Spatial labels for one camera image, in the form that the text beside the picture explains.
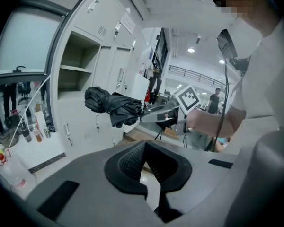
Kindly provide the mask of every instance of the black trousers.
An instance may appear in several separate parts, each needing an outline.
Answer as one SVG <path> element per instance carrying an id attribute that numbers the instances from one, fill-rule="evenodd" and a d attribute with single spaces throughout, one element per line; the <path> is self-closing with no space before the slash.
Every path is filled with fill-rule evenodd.
<path id="1" fill-rule="evenodd" d="M 3 107 L 4 107 L 4 117 L 9 117 L 9 98 L 11 99 L 11 110 L 15 110 L 17 107 L 16 103 L 16 87 L 17 83 L 12 83 L 11 85 L 6 85 L 3 90 Z"/>

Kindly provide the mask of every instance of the umbrella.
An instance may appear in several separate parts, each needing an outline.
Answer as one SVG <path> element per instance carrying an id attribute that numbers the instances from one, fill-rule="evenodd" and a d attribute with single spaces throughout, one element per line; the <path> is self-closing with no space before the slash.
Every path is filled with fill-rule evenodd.
<path id="1" fill-rule="evenodd" d="M 142 114 L 142 104 L 119 93 L 112 95 L 100 87 L 89 87 L 85 91 L 85 106 L 96 113 L 110 114 L 112 126 L 133 125 Z"/>

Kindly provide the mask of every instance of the metal railing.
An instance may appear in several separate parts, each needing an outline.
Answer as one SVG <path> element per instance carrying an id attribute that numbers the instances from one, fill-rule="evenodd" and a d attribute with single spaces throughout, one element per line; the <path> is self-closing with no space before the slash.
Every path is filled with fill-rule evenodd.
<path id="1" fill-rule="evenodd" d="M 186 70 L 177 66 L 169 66 L 169 74 L 191 79 L 202 84 L 208 85 L 210 87 L 219 87 L 222 92 L 225 92 L 226 89 L 226 85 L 224 83 L 221 83 L 213 78 L 194 72 L 192 70 Z"/>

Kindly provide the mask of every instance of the recessed light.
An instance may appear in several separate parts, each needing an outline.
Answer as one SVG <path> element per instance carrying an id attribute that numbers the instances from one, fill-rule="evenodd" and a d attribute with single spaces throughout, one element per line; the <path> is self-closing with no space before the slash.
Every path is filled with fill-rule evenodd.
<path id="1" fill-rule="evenodd" d="M 194 53 L 195 50 L 194 50 L 193 48 L 189 48 L 189 49 L 188 49 L 188 52 L 189 52 L 189 53 Z"/>

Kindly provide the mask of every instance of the bottle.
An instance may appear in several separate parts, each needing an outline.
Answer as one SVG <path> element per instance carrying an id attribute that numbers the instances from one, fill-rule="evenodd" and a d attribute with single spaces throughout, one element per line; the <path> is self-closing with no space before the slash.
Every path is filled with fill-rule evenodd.
<path id="1" fill-rule="evenodd" d="M 21 165 L 16 154 L 10 155 L 9 150 L 0 153 L 0 174 L 15 190 L 34 187 L 35 177 Z"/>
<path id="2" fill-rule="evenodd" d="M 31 142 L 32 141 L 32 137 L 30 136 L 30 132 L 26 126 L 26 124 L 24 122 L 22 122 L 20 124 L 20 128 L 21 128 L 21 133 L 23 135 L 23 137 L 25 138 L 25 140 L 27 142 Z"/>
<path id="3" fill-rule="evenodd" d="M 42 138 L 41 138 L 41 135 L 40 135 L 40 132 L 39 132 L 38 128 L 34 127 L 33 128 L 33 133 L 36 136 L 37 141 L 41 142 Z"/>

